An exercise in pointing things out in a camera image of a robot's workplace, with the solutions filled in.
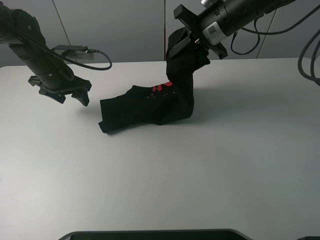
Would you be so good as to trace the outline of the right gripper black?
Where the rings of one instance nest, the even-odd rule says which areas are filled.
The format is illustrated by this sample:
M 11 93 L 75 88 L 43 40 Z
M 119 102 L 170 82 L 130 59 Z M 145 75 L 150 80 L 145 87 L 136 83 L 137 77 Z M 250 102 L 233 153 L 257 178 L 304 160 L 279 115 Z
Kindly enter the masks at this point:
M 174 18 L 185 25 L 186 34 L 171 34 L 168 38 L 167 59 L 172 59 L 182 53 L 193 50 L 193 44 L 206 51 L 213 51 L 219 59 L 228 56 L 222 41 L 227 37 L 217 21 L 207 27 L 201 26 L 201 16 L 188 10 L 180 4 L 174 11 Z

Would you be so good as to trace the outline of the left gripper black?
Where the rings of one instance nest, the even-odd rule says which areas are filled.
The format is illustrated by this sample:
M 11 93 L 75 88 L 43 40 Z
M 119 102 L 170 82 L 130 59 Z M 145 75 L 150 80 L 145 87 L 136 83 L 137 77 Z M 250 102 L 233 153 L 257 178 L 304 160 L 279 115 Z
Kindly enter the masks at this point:
M 90 99 L 88 91 L 92 85 L 90 81 L 77 76 L 72 76 L 71 80 L 65 76 L 54 75 L 53 73 L 38 74 L 31 76 L 28 80 L 31 86 L 39 87 L 38 93 L 56 102 L 63 104 L 66 100 L 64 95 L 72 94 L 71 97 L 78 100 L 83 106 L 89 105 Z

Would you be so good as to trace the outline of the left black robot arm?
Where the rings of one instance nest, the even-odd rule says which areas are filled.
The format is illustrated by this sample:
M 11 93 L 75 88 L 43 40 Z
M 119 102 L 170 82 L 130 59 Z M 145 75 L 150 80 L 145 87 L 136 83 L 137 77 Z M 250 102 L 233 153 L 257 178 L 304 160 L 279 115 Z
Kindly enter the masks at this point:
M 0 5 L 0 43 L 7 45 L 33 72 L 28 80 L 39 94 L 59 103 L 66 96 L 88 106 L 90 81 L 74 75 L 60 55 L 49 49 L 37 19 L 21 9 Z

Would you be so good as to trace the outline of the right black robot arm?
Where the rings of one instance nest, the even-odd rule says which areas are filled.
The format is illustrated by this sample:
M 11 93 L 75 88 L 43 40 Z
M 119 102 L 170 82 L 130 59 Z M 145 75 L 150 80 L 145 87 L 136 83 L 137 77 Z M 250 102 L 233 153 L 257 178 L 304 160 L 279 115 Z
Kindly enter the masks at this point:
M 213 51 L 219 59 L 228 56 L 222 41 L 250 22 L 291 4 L 292 0 L 202 0 L 204 10 L 195 14 L 180 4 L 174 18 L 184 24 L 177 43 L 169 50 L 173 58 L 189 46 Z

